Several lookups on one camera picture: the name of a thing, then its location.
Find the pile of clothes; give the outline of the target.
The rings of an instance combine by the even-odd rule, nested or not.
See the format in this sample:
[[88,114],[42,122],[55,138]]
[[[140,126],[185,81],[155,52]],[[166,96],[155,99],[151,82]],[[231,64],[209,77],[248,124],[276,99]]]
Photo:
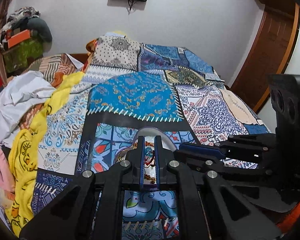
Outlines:
[[43,42],[51,43],[52,34],[47,23],[40,18],[40,12],[34,7],[22,7],[10,14],[7,23],[0,29],[0,49],[8,49],[8,40],[13,32],[29,30]]

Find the striped orange brown cloth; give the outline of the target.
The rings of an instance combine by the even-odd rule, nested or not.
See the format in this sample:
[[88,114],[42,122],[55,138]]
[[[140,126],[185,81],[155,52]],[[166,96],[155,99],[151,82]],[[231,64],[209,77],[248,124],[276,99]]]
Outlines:
[[64,76],[81,71],[87,61],[87,54],[63,53],[37,59],[28,70],[41,72],[43,79],[57,88],[63,82]]

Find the yellow printed cloth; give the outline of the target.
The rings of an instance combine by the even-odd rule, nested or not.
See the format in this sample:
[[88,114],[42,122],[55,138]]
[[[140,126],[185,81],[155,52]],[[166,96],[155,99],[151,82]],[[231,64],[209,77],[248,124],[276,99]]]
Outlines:
[[8,164],[15,179],[15,198],[12,206],[5,210],[5,215],[17,237],[34,217],[31,202],[38,170],[38,145],[47,131],[47,116],[55,114],[68,102],[72,87],[78,84],[83,76],[82,71],[65,75],[62,83],[33,117],[30,127],[22,129],[14,139]]

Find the green patterned covered cabinet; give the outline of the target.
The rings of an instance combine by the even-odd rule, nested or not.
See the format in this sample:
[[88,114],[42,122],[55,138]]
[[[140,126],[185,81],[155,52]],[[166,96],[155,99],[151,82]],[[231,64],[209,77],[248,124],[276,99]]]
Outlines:
[[42,57],[43,44],[38,39],[30,38],[12,47],[3,54],[7,73],[26,69],[29,65]]

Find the orange box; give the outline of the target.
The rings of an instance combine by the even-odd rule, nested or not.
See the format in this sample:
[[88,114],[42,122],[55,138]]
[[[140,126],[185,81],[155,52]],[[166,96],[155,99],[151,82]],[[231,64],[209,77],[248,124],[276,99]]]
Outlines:
[[18,34],[12,36],[8,40],[8,48],[12,48],[15,45],[18,45],[19,43],[28,40],[31,37],[30,30],[24,30],[22,32],[19,32]]

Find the heart-shaped purple jewelry tin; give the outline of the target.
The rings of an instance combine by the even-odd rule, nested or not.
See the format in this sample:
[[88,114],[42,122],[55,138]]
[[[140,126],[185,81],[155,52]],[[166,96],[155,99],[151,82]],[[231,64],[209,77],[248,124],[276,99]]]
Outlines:
[[134,136],[133,145],[128,146],[115,156],[115,163],[125,160],[128,151],[137,148],[138,136],[145,137],[145,168],[144,168],[144,186],[156,187],[155,177],[155,155],[154,155],[154,138],[156,135],[161,136],[162,147],[174,152],[177,149],[177,143],[180,142],[180,137],[177,132],[163,132],[155,127],[144,127],[138,130]]

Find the patchwork patterned bedspread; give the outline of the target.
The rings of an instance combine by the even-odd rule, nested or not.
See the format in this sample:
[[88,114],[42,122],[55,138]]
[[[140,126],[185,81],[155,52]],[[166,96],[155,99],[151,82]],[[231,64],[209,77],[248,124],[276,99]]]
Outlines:
[[20,239],[276,239],[280,229],[220,173],[194,171],[162,147],[160,189],[139,188],[144,127],[177,132],[182,143],[213,146],[231,135],[270,133],[255,112],[186,48],[138,46],[120,64],[116,36],[98,39],[88,74],[80,145],[69,168],[52,136],[39,145],[34,217]]

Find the white crumpled cloth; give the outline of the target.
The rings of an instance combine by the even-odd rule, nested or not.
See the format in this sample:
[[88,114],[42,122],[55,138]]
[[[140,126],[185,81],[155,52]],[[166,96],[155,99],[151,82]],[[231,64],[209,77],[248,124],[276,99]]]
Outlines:
[[0,145],[11,148],[22,117],[54,91],[41,72],[31,70],[15,76],[0,92]]

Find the wooden wardrobe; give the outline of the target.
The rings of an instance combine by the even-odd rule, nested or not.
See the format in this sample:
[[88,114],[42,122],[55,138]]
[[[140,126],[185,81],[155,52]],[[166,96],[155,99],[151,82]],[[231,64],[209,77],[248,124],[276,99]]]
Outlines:
[[254,112],[269,99],[268,75],[285,72],[300,27],[300,7],[294,0],[258,0],[262,20],[249,54],[231,90]]

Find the yellow plush toy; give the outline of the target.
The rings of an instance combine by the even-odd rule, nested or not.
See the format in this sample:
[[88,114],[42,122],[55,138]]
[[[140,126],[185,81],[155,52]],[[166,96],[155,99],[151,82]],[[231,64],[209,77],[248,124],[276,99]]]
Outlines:
[[127,37],[126,34],[121,31],[112,31],[110,32],[110,35],[116,37]]

